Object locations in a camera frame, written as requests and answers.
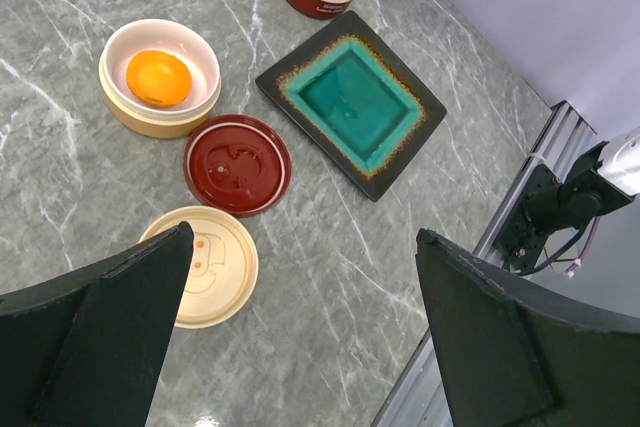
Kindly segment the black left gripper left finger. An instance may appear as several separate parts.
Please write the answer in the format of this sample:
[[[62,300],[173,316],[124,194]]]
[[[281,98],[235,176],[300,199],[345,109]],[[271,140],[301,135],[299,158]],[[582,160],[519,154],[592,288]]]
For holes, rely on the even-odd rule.
[[[4,426],[142,426],[193,254],[182,221],[1,297]]]

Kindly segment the dark red round lid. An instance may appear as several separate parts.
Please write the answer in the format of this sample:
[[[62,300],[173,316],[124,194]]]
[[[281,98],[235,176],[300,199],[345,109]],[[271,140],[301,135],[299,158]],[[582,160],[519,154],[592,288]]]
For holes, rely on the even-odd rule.
[[[266,123],[247,115],[215,116],[189,136],[183,155],[185,182],[202,204],[236,217],[276,205],[292,177],[289,150]]]

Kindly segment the cream round container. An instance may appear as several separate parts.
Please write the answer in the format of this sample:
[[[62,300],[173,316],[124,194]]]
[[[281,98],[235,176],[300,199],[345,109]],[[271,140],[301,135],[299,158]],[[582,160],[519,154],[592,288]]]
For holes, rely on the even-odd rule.
[[[209,117],[221,92],[211,46],[190,28],[162,19],[117,29],[101,53],[99,80],[114,116],[155,138],[188,135]]]

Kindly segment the cream round lid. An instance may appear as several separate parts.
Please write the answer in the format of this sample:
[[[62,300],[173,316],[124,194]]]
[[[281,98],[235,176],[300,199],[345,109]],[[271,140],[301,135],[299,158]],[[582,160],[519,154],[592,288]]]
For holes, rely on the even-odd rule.
[[[175,326],[212,327],[234,316],[248,301],[258,279],[258,251],[239,220],[206,206],[182,207],[162,215],[139,240],[145,241],[182,222],[191,226],[194,241]]]

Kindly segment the orange egg tart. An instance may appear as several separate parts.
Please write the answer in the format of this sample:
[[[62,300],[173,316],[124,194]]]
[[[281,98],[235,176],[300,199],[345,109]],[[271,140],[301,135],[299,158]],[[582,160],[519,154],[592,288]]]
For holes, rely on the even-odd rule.
[[[144,50],[134,55],[127,66],[126,82],[137,98],[159,109],[183,102],[193,87],[186,64],[161,50]]]

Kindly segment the square teal ceramic plate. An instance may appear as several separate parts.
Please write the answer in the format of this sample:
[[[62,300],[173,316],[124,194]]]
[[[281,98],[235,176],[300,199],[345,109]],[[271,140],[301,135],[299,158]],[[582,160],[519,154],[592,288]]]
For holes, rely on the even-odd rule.
[[[329,22],[255,83],[373,202],[447,115],[353,11]]]

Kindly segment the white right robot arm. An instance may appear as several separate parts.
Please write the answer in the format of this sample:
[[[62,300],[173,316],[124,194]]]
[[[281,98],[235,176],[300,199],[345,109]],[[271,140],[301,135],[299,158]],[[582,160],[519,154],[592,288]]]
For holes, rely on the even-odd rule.
[[[595,217],[631,204],[639,195],[639,128],[600,142],[581,155],[560,187],[568,226],[580,229]]]

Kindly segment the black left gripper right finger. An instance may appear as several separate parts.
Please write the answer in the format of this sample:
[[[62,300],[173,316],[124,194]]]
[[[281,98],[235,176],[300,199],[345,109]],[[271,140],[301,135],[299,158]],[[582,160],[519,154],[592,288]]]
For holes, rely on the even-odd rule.
[[[636,426],[639,321],[557,294],[439,235],[417,271],[456,426]]]

